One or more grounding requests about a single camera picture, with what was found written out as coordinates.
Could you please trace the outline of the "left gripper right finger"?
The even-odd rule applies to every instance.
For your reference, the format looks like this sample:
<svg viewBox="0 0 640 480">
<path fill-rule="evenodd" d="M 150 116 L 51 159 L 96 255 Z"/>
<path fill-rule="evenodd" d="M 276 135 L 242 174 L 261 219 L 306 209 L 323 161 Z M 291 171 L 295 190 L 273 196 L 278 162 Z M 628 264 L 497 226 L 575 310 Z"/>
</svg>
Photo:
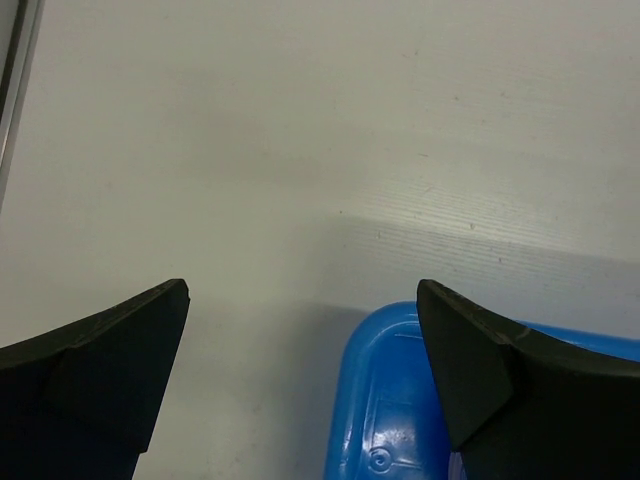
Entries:
<svg viewBox="0 0 640 480">
<path fill-rule="evenodd" d="M 471 479 L 635 479 L 639 364 L 547 335 L 434 280 L 417 312 Z"/>
</svg>

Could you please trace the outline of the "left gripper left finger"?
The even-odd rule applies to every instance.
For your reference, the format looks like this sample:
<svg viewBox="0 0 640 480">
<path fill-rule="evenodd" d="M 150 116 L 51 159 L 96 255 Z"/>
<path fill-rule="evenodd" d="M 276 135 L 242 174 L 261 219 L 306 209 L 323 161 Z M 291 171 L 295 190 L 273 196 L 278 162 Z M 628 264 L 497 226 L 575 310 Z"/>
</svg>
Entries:
<svg viewBox="0 0 640 480">
<path fill-rule="evenodd" d="M 182 279 L 1 350 L 4 479 L 130 479 L 186 324 Z"/>
</svg>

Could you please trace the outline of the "purple plate back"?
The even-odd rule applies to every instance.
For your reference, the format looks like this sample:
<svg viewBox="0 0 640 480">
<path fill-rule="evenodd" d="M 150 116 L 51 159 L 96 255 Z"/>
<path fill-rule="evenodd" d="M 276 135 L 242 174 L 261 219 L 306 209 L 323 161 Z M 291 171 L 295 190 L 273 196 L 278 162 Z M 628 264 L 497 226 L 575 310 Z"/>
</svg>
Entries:
<svg viewBox="0 0 640 480">
<path fill-rule="evenodd" d="M 467 480 L 462 455 L 459 452 L 452 452 L 449 456 L 447 479 Z"/>
</svg>

